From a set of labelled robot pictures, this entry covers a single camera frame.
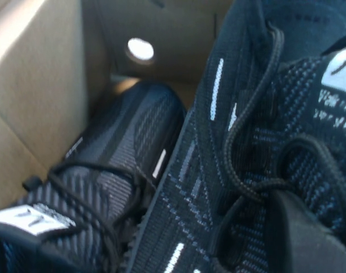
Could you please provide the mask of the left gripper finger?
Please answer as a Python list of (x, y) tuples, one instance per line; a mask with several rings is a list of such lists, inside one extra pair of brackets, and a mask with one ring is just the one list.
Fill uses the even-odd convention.
[(346, 246), (290, 192), (269, 192), (264, 240), (269, 272), (346, 272)]

